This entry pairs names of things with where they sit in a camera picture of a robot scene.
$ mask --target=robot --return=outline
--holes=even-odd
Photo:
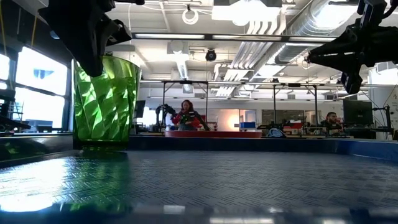
[[[398,0],[391,0],[391,8],[384,13],[384,0],[360,0],[357,13],[362,15],[334,41],[308,53],[306,61],[342,71],[341,83],[348,94],[358,93],[362,78],[362,65],[398,63],[398,28],[380,27],[381,21],[397,8]]]
[[[159,123],[159,114],[161,111],[163,111],[162,124]],[[175,109],[173,109],[171,106],[169,106],[167,104],[158,106],[155,110],[155,113],[156,113],[156,124],[153,125],[152,132],[156,132],[156,133],[162,132],[162,129],[166,128],[164,121],[166,119],[167,114],[172,115],[171,119],[176,117],[176,115],[177,115],[177,112],[175,111]],[[203,125],[203,127],[206,131],[210,130],[210,128],[208,127],[206,122],[201,118],[201,116],[196,111],[194,112],[194,116],[200,121],[200,124]]]
[[[117,2],[145,4],[145,0]],[[105,14],[115,7],[115,0],[49,0],[49,6],[39,9],[39,14],[84,71],[98,77],[103,71],[105,47],[132,39],[120,20],[111,20]]]

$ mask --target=white wall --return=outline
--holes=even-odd
[[[398,83],[398,74],[397,69],[385,70],[381,73],[377,73],[376,69],[372,69],[369,71],[369,81],[370,84],[382,84],[382,85],[391,85]],[[383,107],[384,103],[389,105],[390,111],[394,114],[391,114],[391,124],[393,127],[398,128],[398,89],[396,88],[372,88],[370,89],[369,97],[373,100],[374,107]],[[385,112],[380,113],[380,111],[374,111],[373,115],[383,123],[383,120],[386,122]],[[376,133],[377,139],[384,140],[386,137],[384,133]]]

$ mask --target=man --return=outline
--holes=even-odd
[[[338,134],[343,130],[341,125],[337,122],[337,114],[335,112],[329,112],[326,116],[326,120],[321,122],[321,125],[326,127],[327,134]]]

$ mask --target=person sitting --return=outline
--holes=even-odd
[[[181,131],[197,131],[201,125],[198,119],[198,112],[193,109],[193,104],[189,100],[181,103],[181,111],[172,118],[173,124],[178,125]]]
[[[321,125],[326,127],[326,134],[336,135],[343,130],[343,127],[337,122],[337,114],[335,112],[329,112],[326,116],[326,120],[322,121]]]

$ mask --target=green cup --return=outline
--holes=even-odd
[[[104,56],[103,65],[93,78],[74,60],[74,140],[128,142],[141,70],[112,56]]]

